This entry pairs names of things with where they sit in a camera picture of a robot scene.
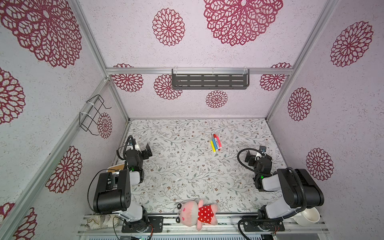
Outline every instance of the red marker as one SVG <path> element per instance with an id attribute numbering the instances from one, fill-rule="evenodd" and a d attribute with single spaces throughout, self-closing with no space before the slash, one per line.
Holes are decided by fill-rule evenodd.
<path id="1" fill-rule="evenodd" d="M 221 142 L 220 142 L 220 139 L 218 138 L 218 136 L 216 136 L 216 134 L 214 134 L 214 138 L 215 138 L 215 141 L 216 141 L 216 144 L 219 148 L 221 148 Z"/>

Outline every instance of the red lace flower pattern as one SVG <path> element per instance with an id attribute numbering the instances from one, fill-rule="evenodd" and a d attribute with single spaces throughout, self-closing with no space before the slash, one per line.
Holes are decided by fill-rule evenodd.
<path id="1" fill-rule="evenodd" d="M 183 92 L 183 90 L 172 88 L 172 76 L 169 74 L 158 76 L 153 83 L 153 87 L 157 95 L 168 100 L 178 98 Z"/>
<path id="2" fill-rule="evenodd" d="M 38 60 L 66 68 L 79 59 L 81 34 L 67 1 L 0 0 L 0 16 Z"/>
<path id="3" fill-rule="evenodd" d="M 83 167 L 81 154 L 70 146 L 45 186 L 50 192 L 64 193 L 74 186 Z"/>
<path id="4" fill-rule="evenodd" d="M 174 46 L 184 37 L 183 18 L 173 9 L 163 8 L 158 11 L 152 21 L 156 39 L 165 46 Z"/>
<path id="5" fill-rule="evenodd" d="M 204 0 L 207 28 L 221 43 L 244 45 L 265 33 L 283 0 Z"/>
<path id="6" fill-rule="evenodd" d="M 102 138 L 108 138 L 112 133 L 112 120 L 108 113 L 102 113 L 97 120 L 97 130 Z"/>
<path id="7" fill-rule="evenodd" d="M 25 106 L 25 95 L 19 81 L 0 68 L 0 124 L 18 118 Z"/>
<path id="8" fill-rule="evenodd" d="M 9 211 L 14 206 L 14 203 L 7 202 L 6 204 L 0 207 L 0 224 L 3 222 L 5 217 L 8 215 Z M 13 235 L 13 240 L 30 240 L 35 235 L 35 229 L 37 226 L 36 221 L 37 214 L 35 213 L 35 208 L 30 208 L 28 215 L 24 217 L 21 225 L 17 228 L 15 234 Z"/>
<path id="9" fill-rule="evenodd" d="M 324 149 L 314 148 L 307 155 L 307 168 L 318 180 L 327 180 L 333 174 L 333 161 Z"/>
<path id="10" fill-rule="evenodd" d="M 289 63 L 278 63 L 272 65 L 272 68 L 290 68 L 292 67 Z M 273 91 L 279 89 L 283 84 L 287 75 L 285 74 L 264 74 L 260 78 L 260 86 L 264 90 Z"/>
<path id="11" fill-rule="evenodd" d="M 227 103 L 228 96 L 224 91 L 214 90 L 205 98 L 205 102 L 211 108 L 220 108 Z"/>
<path id="12" fill-rule="evenodd" d="M 288 101 L 289 116 L 295 121 L 303 120 L 310 112 L 311 104 L 311 95 L 307 89 L 298 88 L 294 90 Z"/>
<path id="13" fill-rule="evenodd" d="M 368 22 L 355 22 L 344 29 L 331 48 L 331 61 L 338 67 L 351 65 L 363 56 L 372 42 L 372 26 Z"/>
<path id="14" fill-rule="evenodd" d="M 119 63 L 114 68 L 133 68 L 129 64 Z M 143 87 L 143 78 L 141 74 L 114 74 L 111 75 L 113 82 L 120 89 L 127 92 L 136 92 Z"/>

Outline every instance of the white cup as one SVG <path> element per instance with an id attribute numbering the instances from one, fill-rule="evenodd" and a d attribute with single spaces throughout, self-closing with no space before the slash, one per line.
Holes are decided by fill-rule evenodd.
<path id="1" fill-rule="evenodd" d="M 320 220 L 319 211 L 316 208 L 305 209 L 302 212 L 299 212 L 295 216 L 293 216 L 295 222 L 303 227 L 310 226 Z"/>

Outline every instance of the pink frog plush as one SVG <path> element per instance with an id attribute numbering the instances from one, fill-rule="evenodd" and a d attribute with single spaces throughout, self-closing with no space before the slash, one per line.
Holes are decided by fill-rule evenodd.
<path id="1" fill-rule="evenodd" d="M 215 214 L 218 207 L 216 204 L 203 206 L 203 200 L 200 200 L 198 204 L 195 201 L 188 201 L 184 204 L 178 204 L 177 209 L 180 209 L 180 215 L 176 218 L 177 223 L 192 227 L 197 222 L 198 231 L 203 227 L 203 222 L 217 225 Z"/>

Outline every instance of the floral tabletop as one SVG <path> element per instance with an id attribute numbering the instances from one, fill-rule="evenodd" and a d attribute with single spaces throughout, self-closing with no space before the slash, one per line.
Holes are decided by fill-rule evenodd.
<path id="1" fill-rule="evenodd" d="M 213 134 L 222 144 L 216 153 Z M 141 149 L 149 142 L 153 153 L 144 161 L 144 182 L 132 186 L 133 200 L 148 212 L 177 212 L 179 202 L 195 199 L 218 204 L 220 212 L 256 212 L 282 196 L 259 192 L 253 172 L 236 159 L 239 150 L 263 145 L 272 172 L 286 167 L 264 119 L 133 120 L 129 135 Z"/>

